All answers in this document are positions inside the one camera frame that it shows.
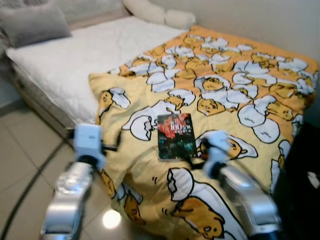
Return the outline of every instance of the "yellow blanket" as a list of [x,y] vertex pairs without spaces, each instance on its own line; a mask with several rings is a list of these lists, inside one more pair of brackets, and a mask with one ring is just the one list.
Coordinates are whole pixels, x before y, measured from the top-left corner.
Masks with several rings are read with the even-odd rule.
[[113,207],[168,239],[246,239],[235,207],[216,180],[185,161],[158,160],[157,116],[190,113],[201,140],[229,135],[231,159],[271,192],[315,95],[314,60],[200,26],[109,73],[93,73],[97,124],[114,144],[102,171]]

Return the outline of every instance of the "white pillow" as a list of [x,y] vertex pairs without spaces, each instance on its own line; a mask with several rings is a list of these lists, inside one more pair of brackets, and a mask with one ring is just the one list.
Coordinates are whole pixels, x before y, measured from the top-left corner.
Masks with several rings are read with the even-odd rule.
[[178,29],[188,29],[196,23],[196,16],[191,12],[166,10],[148,0],[122,0],[124,6],[138,18],[145,21],[167,24]]

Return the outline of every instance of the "tile floor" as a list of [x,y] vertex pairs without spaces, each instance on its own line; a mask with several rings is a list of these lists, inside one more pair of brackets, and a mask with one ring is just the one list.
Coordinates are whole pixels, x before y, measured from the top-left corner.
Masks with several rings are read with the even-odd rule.
[[[60,143],[61,137],[27,107],[0,117],[0,232],[11,209],[37,168]],[[52,198],[56,178],[74,159],[65,145],[38,178],[19,209],[7,240],[36,240]],[[121,220],[107,229],[103,216],[111,209],[103,182],[96,178],[86,203],[80,240],[163,240]]]

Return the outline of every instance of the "book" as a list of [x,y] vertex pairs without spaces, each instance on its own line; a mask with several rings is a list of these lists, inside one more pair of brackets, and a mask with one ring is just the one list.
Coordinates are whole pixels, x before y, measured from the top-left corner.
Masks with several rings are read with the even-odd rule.
[[159,115],[157,118],[158,156],[172,161],[197,156],[190,113]]

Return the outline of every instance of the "white mattress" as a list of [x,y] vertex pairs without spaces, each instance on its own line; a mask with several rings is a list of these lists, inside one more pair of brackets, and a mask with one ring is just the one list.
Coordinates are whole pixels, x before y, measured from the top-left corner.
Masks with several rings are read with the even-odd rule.
[[90,73],[116,68],[183,30],[145,22],[134,16],[72,32],[6,54],[46,96],[76,124],[94,123],[98,109],[89,83]]

